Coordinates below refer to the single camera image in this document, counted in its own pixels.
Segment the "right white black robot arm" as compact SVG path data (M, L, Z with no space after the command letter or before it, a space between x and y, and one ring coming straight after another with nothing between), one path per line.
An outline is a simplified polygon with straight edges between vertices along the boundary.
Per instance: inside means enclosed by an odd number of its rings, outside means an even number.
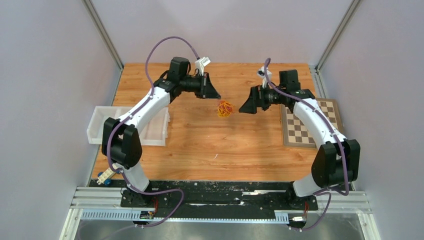
M266 66L261 67L257 75L262 83L250 88L247 100L238 111L256 114L258 109L266 111L271 105L287 107L303 123L317 147L310 174L292 183L292 191L285 195L286 204L298 209L307 196L325 190L347 196L349 183L359 174L359 142L348 139L331 124L312 92L301 89L297 70L280 71L278 85L271 82L271 72Z

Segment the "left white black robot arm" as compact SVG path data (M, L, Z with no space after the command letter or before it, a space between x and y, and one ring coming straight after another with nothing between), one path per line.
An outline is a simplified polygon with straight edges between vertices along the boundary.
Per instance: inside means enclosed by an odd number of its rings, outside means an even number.
M150 181L140 164L143 152L140 132L183 92L194 93L199 99L221 99L205 71L210 62L209 57L200 57L194 63L194 74L190 74L190 61L174 57L169 69L152 84L141 101L123 115L109 117L103 123L101 152L111 170L121 174L127 187L135 192L133 200L140 207L147 207L153 201L153 193L147 190Z

